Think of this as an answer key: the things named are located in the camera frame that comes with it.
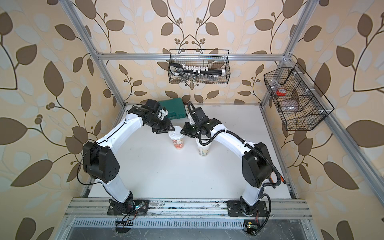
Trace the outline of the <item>paper milk tea cup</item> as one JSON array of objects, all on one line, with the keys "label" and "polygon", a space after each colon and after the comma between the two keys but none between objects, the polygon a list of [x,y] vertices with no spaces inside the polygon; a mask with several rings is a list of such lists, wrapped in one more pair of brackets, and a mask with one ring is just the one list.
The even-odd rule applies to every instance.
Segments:
[{"label": "paper milk tea cup", "polygon": [[177,140],[172,139],[172,142],[173,142],[174,147],[176,149],[182,149],[184,147],[184,139],[183,138],[180,138]]},{"label": "paper milk tea cup", "polygon": [[209,154],[209,150],[210,150],[210,145],[201,145],[199,140],[196,140],[196,143],[197,143],[197,150],[198,150],[198,153],[201,157],[205,157]]}]

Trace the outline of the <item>clear plastic lid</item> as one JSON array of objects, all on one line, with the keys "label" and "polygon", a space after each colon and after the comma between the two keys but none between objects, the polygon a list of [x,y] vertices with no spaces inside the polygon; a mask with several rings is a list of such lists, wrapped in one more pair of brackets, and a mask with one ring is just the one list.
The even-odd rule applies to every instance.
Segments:
[{"label": "clear plastic lid", "polygon": [[180,126],[174,126],[173,131],[169,131],[168,135],[171,138],[171,140],[180,140],[184,137],[184,135],[181,133],[182,127]]}]

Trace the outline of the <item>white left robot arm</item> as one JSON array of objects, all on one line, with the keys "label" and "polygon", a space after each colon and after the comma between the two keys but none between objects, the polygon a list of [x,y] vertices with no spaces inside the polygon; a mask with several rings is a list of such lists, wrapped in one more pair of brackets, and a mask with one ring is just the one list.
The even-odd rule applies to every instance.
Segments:
[{"label": "white left robot arm", "polygon": [[127,215],[141,208],[135,204],[133,193],[125,186],[120,172],[117,153],[132,134],[143,126],[153,133],[174,131],[168,111],[155,100],[144,105],[134,105],[127,110],[122,120],[104,137],[83,146],[82,167],[96,184],[101,184],[110,195],[110,207],[114,215]]}]

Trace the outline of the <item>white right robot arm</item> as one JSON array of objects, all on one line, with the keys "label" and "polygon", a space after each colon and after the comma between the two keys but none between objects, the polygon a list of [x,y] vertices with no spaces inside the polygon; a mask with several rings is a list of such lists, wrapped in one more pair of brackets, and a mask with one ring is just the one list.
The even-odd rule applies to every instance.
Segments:
[{"label": "white right robot arm", "polygon": [[199,145],[208,146],[216,141],[227,147],[242,160],[242,175],[247,182],[240,197],[240,209],[246,216],[252,216],[261,205],[261,199],[268,197],[266,187],[278,187],[284,180],[273,164],[268,148],[263,143],[253,144],[228,130],[221,121],[209,117],[202,108],[186,103],[189,123],[185,123],[181,134],[197,139]]}]

